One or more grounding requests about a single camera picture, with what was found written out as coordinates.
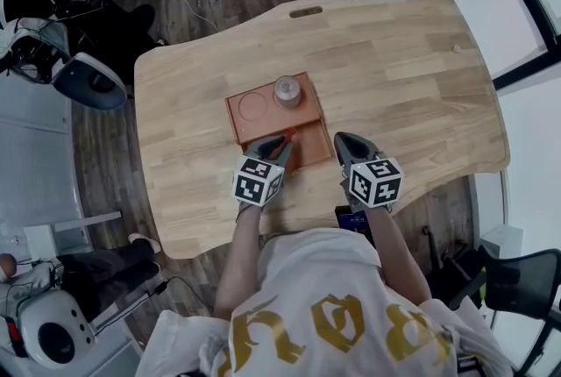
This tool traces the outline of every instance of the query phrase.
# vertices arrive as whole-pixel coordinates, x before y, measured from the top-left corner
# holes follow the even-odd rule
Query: person
[[[128,245],[59,255],[37,263],[21,275],[16,275],[18,264],[13,256],[0,254],[0,314],[4,319],[17,320],[26,300],[57,288],[67,291],[91,322],[119,297],[130,294],[160,272],[154,257],[159,251],[161,246],[156,240],[133,233]],[[0,328],[0,347],[11,349],[4,327]]]
[[[154,8],[148,4],[127,12],[106,1],[94,8],[69,0],[0,0],[2,26],[17,18],[53,15],[67,27],[72,55],[91,54],[117,73],[125,84],[133,84],[136,59],[163,42],[154,41],[147,33],[155,17]]]
[[[163,311],[137,377],[512,374],[469,298],[431,298],[386,207],[365,208],[376,248],[319,228],[260,251],[261,213],[240,205],[213,317]]]

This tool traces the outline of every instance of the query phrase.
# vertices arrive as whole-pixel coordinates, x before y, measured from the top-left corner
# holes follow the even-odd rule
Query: phone
[[[339,205],[335,208],[335,216],[337,217],[337,223],[341,229],[361,233],[372,246],[376,247],[374,239],[372,238],[372,233],[370,232],[370,224],[368,224],[363,210],[352,213],[348,205]]]

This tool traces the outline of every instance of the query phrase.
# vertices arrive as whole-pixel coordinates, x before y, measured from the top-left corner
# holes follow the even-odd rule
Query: wooden table
[[[321,12],[295,17],[308,8]],[[224,99],[303,71],[331,138],[357,133],[400,162],[406,185],[396,211],[447,181],[508,164],[493,83],[452,0],[282,4],[137,61],[140,153],[168,256],[191,258],[231,241],[241,149]],[[337,225],[333,210],[346,203],[340,181],[336,159],[289,176],[264,211],[262,232]]]

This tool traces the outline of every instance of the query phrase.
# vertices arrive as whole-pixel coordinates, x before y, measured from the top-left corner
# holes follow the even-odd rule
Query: black pants
[[[88,53],[111,68],[124,84],[134,83],[134,63],[141,54],[157,46],[139,28],[130,13],[114,3],[104,3],[98,11],[76,6],[73,14],[83,14],[64,22],[68,30],[70,53]]]
[[[159,272],[153,263],[153,249],[144,239],[116,249],[57,259],[64,266],[61,287],[78,302],[88,322]]]

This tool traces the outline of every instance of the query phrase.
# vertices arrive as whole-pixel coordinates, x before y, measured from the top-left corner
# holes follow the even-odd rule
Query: orange tray
[[[236,143],[246,151],[257,139],[275,134],[291,136],[293,144],[287,171],[333,157],[331,143],[316,92],[307,73],[294,76],[301,98],[292,109],[282,107],[273,95],[274,82],[226,98]]]

